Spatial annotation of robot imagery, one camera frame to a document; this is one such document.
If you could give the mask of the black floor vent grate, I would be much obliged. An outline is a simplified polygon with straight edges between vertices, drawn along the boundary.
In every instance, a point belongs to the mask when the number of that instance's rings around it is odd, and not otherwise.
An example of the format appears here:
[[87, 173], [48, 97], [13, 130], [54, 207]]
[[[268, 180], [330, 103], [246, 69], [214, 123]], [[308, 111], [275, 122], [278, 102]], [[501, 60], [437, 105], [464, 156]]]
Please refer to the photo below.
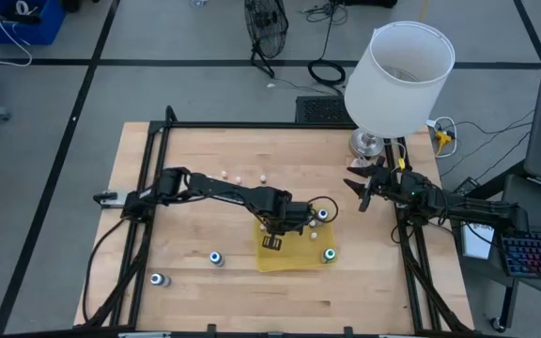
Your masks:
[[344, 100], [338, 96], [298, 96], [295, 121], [304, 124], [353, 123]]

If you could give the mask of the black aluminium table frame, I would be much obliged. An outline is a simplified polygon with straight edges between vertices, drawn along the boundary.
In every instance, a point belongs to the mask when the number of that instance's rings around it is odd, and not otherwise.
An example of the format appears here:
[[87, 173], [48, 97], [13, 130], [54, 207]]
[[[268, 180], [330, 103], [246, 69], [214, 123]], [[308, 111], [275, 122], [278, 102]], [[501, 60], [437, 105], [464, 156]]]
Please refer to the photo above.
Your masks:
[[[350, 130], [292, 122], [126, 123], [115, 139], [106, 188], [149, 185], [166, 166], [253, 187], [261, 175], [301, 201], [339, 207], [333, 230], [338, 262], [315, 269], [260, 272], [254, 217], [207, 199], [159, 207], [149, 223], [124, 223], [105, 209], [97, 231], [82, 328], [189, 332], [340, 335], [443, 333], [446, 322], [405, 267], [394, 207], [379, 198], [366, 212], [349, 177]], [[209, 255], [224, 256], [222, 267]], [[167, 287], [150, 276], [171, 278]]]

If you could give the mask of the yellow translucent plastic bin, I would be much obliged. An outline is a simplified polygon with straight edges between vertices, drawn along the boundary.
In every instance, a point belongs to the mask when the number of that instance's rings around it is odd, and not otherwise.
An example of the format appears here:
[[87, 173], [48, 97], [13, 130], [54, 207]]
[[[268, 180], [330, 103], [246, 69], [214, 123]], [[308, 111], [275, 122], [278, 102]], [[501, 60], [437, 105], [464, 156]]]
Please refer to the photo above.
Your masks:
[[[317, 224], [315, 227], [306, 226], [301, 235], [296, 232], [286, 233], [281, 237], [280, 251], [266, 249], [261, 246], [266, 231], [261, 231], [261, 224], [255, 221], [254, 243], [255, 264], [260, 272], [275, 272], [282, 270], [315, 269], [320, 266], [338, 262], [337, 245], [332, 223]], [[312, 232], [317, 232], [317, 239], [311, 240]], [[321, 254], [327, 248], [336, 251], [336, 258], [329, 264], [321, 262]]]

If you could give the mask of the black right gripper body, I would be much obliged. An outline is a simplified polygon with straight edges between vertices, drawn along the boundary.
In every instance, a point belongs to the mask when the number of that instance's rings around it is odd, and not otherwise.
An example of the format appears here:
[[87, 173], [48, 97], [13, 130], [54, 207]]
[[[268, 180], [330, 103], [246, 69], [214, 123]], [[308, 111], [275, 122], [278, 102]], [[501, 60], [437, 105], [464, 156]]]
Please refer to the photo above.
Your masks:
[[404, 203], [405, 198], [400, 192], [399, 184], [396, 182], [395, 172], [391, 171], [389, 167], [385, 167], [386, 158], [378, 156], [375, 163], [375, 174], [368, 178], [367, 193], [366, 196], [360, 197], [361, 203], [359, 206], [360, 211], [367, 211], [371, 197], [378, 195], [385, 200], [389, 200], [396, 203]]

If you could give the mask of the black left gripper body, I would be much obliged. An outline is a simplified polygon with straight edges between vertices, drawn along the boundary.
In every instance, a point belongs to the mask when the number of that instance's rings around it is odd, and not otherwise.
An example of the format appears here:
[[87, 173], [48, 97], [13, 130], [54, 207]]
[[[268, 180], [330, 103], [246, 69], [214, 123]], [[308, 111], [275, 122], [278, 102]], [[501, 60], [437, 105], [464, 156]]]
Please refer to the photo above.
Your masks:
[[288, 202], [274, 213], [261, 216], [261, 223], [267, 234], [263, 237], [261, 246], [266, 249], [280, 250], [281, 237], [289, 232], [302, 234], [304, 226], [314, 219], [311, 203]]

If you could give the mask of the black floor fan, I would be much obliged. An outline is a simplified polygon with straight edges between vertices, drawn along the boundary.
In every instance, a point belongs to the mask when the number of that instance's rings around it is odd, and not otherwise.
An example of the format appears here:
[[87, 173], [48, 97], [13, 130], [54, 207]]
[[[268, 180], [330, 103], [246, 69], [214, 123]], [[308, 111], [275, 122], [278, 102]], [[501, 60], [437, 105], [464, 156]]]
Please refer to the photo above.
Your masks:
[[244, 17], [251, 41], [250, 63], [273, 78], [268, 60], [283, 51], [289, 27], [284, 2], [244, 0]]

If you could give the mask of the white paper sheet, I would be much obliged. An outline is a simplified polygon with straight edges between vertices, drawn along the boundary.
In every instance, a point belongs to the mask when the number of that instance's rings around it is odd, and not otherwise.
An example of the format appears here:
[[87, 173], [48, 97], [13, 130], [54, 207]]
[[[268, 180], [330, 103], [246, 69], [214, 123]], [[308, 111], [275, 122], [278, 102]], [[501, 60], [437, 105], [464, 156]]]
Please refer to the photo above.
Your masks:
[[494, 229], [479, 223], [463, 223], [462, 253], [466, 257], [488, 260]]

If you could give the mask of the blue plastic crate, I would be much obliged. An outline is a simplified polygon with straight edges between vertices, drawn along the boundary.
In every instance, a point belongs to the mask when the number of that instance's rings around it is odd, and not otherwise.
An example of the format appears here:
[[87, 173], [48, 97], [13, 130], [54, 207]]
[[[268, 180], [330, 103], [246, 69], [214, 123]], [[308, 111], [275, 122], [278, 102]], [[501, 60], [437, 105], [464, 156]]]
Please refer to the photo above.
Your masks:
[[51, 45], [65, 16], [60, 0], [0, 0], [0, 44]]

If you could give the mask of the backlit computer keyboard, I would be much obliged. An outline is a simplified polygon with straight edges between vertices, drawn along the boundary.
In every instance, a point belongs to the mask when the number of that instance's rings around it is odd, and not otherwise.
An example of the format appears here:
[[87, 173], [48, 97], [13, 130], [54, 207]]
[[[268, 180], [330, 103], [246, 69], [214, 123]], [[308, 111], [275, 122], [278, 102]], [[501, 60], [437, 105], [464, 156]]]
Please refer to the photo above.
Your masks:
[[500, 236], [502, 261], [510, 276], [541, 278], [541, 232]]

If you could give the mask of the white lamp with shade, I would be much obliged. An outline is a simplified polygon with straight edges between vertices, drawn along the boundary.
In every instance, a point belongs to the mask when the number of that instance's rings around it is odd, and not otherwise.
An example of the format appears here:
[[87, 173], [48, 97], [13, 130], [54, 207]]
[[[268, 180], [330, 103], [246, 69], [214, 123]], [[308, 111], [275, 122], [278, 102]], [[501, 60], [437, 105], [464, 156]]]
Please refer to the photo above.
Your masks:
[[356, 125], [351, 153], [375, 157], [386, 139], [424, 126], [455, 62], [451, 41], [430, 25], [401, 21], [375, 29], [344, 93]]

